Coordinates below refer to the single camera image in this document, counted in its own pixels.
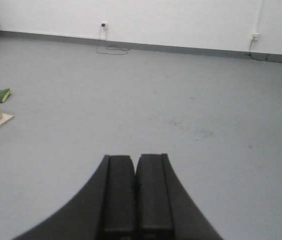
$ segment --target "green cushion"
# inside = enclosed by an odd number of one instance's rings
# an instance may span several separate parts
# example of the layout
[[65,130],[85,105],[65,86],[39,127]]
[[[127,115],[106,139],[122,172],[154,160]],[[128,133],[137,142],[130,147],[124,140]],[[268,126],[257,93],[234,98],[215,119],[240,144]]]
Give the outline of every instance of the green cushion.
[[7,97],[11,94],[11,89],[6,88],[3,90],[0,90],[0,103],[3,103],[6,101]]

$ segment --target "gray floor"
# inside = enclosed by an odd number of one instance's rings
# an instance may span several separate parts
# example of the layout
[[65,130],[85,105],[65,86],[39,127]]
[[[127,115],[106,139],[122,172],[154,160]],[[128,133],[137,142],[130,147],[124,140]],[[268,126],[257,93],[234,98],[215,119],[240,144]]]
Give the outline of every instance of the gray floor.
[[0,240],[65,204],[104,154],[168,153],[225,240],[282,240],[282,64],[0,37]]

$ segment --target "wall outlet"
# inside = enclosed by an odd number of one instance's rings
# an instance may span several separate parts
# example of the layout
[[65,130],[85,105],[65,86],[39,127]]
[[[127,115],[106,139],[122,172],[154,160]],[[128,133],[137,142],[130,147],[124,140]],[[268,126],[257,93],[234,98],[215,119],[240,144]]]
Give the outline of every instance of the wall outlet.
[[109,28],[109,25],[108,25],[107,22],[102,22],[101,27],[102,27],[103,30],[107,30]]
[[251,36],[251,40],[254,39],[254,41],[257,41],[260,37],[260,34],[259,33],[252,33],[252,36]]

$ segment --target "white outlet plate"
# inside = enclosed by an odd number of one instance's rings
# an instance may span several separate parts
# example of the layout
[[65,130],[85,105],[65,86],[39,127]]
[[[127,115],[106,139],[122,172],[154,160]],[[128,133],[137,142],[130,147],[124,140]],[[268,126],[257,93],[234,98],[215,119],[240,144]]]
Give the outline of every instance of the white outlet plate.
[[254,39],[254,41],[257,41],[260,37],[260,34],[259,33],[252,33],[252,36],[251,36],[251,40]]
[[101,24],[105,24],[105,26],[102,27],[103,30],[107,30],[109,28],[109,24],[107,22],[102,22]]

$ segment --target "black plastic part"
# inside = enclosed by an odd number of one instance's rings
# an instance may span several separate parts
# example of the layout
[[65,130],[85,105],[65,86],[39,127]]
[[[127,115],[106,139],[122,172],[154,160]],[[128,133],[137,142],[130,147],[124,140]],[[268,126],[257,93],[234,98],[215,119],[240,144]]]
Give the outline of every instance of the black plastic part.
[[59,211],[14,240],[96,240],[101,234],[110,156]]
[[103,226],[104,239],[134,239],[135,213],[135,173],[132,160],[130,156],[111,156]]
[[160,154],[141,155],[136,181],[139,186],[138,224],[142,239],[172,239],[172,217]]
[[223,240],[187,194],[170,164],[162,154],[165,180],[173,216],[176,240]]

